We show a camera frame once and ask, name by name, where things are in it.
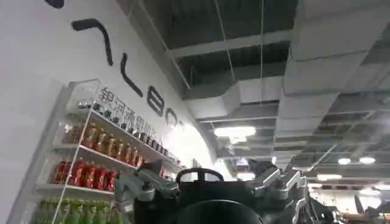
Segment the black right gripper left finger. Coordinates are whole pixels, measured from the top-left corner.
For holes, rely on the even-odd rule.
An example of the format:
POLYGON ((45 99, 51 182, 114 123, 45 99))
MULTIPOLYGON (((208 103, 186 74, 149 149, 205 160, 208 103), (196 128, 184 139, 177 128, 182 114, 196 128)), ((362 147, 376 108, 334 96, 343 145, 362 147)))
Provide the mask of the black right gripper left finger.
POLYGON ((179 194, 179 185, 160 176, 163 161, 157 160, 142 164, 129 173, 121 172, 115 178, 115 200, 124 202, 137 199, 152 201, 156 193, 164 198, 176 198, 179 194))

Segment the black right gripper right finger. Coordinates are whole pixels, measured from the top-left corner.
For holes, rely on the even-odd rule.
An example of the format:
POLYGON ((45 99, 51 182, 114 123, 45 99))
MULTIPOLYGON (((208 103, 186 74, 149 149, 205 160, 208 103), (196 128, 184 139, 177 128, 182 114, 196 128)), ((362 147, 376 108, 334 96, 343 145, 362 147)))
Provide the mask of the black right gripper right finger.
POLYGON ((255 177, 247 182, 247 188, 255 197, 266 194, 276 200, 305 200, 307 197, 306 177, 301 171, 282 170, 271 161, 248 160, 255 177))

